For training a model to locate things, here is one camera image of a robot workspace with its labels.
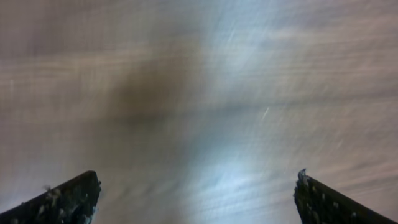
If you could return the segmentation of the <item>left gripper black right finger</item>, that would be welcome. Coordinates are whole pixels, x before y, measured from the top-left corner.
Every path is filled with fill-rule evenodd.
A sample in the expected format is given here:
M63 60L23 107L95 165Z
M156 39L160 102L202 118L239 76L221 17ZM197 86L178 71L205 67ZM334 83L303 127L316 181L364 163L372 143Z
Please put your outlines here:
M298 173L294 201L303 224L397 224L306 174Z

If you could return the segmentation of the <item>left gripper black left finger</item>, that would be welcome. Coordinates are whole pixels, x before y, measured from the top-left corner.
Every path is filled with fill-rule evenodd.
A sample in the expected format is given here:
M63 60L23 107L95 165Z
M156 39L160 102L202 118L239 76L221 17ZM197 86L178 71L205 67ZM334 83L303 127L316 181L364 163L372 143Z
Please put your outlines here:
M86 171L1 214L2 224L90 224L101 192L95 171Z

